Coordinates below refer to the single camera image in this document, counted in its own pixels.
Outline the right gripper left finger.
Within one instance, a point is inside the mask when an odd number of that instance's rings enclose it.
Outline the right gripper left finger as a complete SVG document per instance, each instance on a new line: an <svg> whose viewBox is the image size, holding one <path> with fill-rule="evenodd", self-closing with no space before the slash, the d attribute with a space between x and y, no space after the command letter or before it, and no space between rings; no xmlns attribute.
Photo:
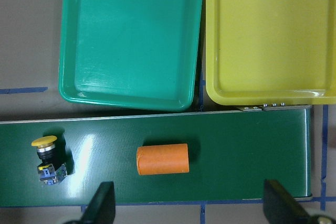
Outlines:
<svg viewBox="0 0 336 224"><path fill-rule="evenodd" d="M113 223L116 216L115 203L114 183L102 182L81 218L65 223Z"/></svg>

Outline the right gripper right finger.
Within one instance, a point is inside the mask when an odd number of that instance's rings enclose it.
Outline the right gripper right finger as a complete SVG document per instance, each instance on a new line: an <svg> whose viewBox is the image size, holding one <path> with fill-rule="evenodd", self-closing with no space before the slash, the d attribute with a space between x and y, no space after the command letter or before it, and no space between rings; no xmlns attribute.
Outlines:
<svg viewBox="0 0 336 224"><path fill-rule="evenodd" d="M264 216L269 223L335 223L326 214L306 211L275 179L264 180Z"/></svg>

